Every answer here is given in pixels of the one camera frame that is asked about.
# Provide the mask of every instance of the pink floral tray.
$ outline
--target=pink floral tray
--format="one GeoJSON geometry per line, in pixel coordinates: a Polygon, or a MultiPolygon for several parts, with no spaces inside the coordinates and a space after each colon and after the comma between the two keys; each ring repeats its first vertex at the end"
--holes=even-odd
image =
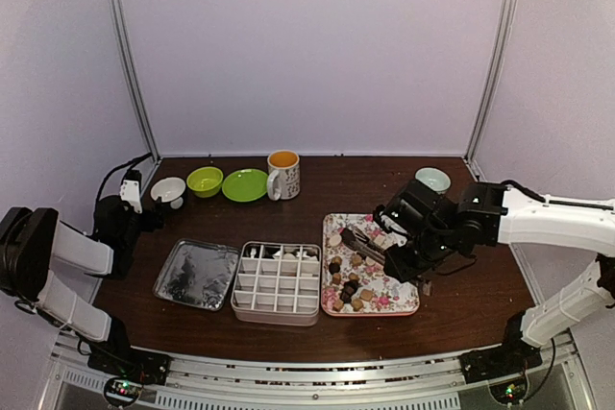
{"type": "Polygon", "coordinates": [[[355,254],[344,244],[333,247],[329,239],[338,234],[344,228],[355,227],[362,230],[370,239],[382,235],[385,238],[382,247],[387,248],[397,243],[403,243],[405,239],[396,234],[387,234],[374,223],[372,215],[333,213],[327,215],[323,222],[323,276],[321,305],[323,310],[331,316],[339,317],[363,317],[363,316],[409,316],[419,308],[419,292],[409,282],[400,283],[398,280],[387,277],[378,263],[367,265],[361,264],[357,268],[351,266],[351,257],[355,254]],[[355,312],[349,304],[345,304],[341,311],[333,310],[333,304],[339,298],[342,285],[332,284],[332,275],[329,273],[329,263],[335,256],[342,258],[341,275],[343,281],[348,280],[350,273],[357,274],[360,279],[361,290],[367,289],[374,292],[374,298],[369,302],[363,302],[363,308],[355,312]]]}

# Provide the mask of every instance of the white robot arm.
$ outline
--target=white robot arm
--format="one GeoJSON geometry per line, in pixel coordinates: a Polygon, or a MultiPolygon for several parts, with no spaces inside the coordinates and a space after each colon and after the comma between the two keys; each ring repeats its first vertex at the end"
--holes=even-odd
{"type": "Polygon", "coordinates": [[[501,219],[498,242],[573,247],[601,256],[559,293],[526,311],[521,323],[522,340],[535,348],[615,302],[612,283],[607,281],[613,264],[609,259],[615,257],[614,201],[579,201],[548,195],[544,199],[544,203],[538,202],[518,189],[505,191],[503,207],[508,212],[501,219]]]}
{"type": "MultiPolygon", "coordinates": [[[[9,210],[0,222],[0,290],[17,298],[15,306],[37,313],[59,328],[70,328],[90,346],[90,368],[142,384],[162,384],[169,357],[131,348],[126,327],[66,286],[49,269],[52,257],[96,277],[124,278],[144,230],[161,227],[161,215],[134,208],[124,197],[97,202],[94,233],[85,236],[60,221],[52,208],[9,210]]],[[[128,188],[133,196],[138,189],[128,188]]]]}
{"type": "Polygon", "coordinates": [[[477,245],[539,243],[597,253],[587,269],[544,303],[513,316],[500,347],[461,356],[467,382],[540,365],[539,348],[592,312],[615,303],[615,201],[541,196],[516,181],[471,184],[454,203],[410,181],[374,212],[387,231],[407,242],[389,248],[384,271],[401,281],[439,266],[447,256],[471,256],[477,245]],[[393,228],[389,220],[397,227],[393,228]]]}

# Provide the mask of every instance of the white backdrop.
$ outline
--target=white backdrop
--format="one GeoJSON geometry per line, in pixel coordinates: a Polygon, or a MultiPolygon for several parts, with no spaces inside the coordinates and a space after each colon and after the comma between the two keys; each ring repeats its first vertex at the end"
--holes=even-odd
{"type": "MultiPolygon", "coordinates": [[[[51,206],[91,231],[94,198],[115,165],[145,153],[108,0],[0,0],[0,219],[51,206]]],[[[110,181],[108,193],[117,187],[110,181]]],[[[94,279],[58,265],[83,296],[94,279]]],[[[37,408],[58,330],[0,293],[0,409],[37,408]]]]}
{"type": "Polygon", "coordinates": [[[460,155],[501,0],[123,0],[163,155],[460,155]]]}
{"type": "MultiPolygon", "coordinates": [[[[478,163],[490,181],[513,178],[543,193],[615,197],[615,3],[519,0],[502,79],[478,163]]],[[[594,254],[523,246],[544,295],[594,254]]],[[[615,316],[574,328],[599,408],[615,397],[615,316]]]]}

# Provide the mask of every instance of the green bowl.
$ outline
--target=green bowl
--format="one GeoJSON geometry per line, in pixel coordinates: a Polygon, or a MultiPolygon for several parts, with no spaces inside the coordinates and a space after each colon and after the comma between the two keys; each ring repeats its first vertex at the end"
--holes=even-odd
{"type": "Polygon", "coordinates": [[[188,188],[196,197],[213,197],[222,187],[224,173],[215,167],[203,167],[193,171],[186,180],[188,188]]]}

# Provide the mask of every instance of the wooden table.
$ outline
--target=wooden table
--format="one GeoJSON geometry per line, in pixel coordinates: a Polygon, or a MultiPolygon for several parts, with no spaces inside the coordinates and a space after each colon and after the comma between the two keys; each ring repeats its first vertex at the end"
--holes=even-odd
{"type": "MultiPolygon", "coordinates": [[[[240,168],[266,170],[262,157],[170,158],[155,181],[186,178],[216,165],[225,174],[240,168]]],[[[396,318],[336,319],[321,311],[312,327],[242,323],[227,301],[207,312],[156,298],[152,287],[173,245],[182,238],[241,247],[249,240],[322,245],[322,221],[332,212],[371,212],[385,204],[415,171],[434,166],[452,179],[452,198],[472,181],[459,158],[302,157],[298,198],[264,198],[240,205],[222,194],[169,216],[163,230],[141,235],[126,280],[106,280],[96,305],[124,321],[135,346],[227,359],[285,362],[350,362],[466,350],[501,341],[506,320],[532,306],[528,288],[508,247],[478,248],[478,262],[433,279],[416,314],[396,318]]],[[[442,271],[467,260],[457,256],[442,271]]]]}

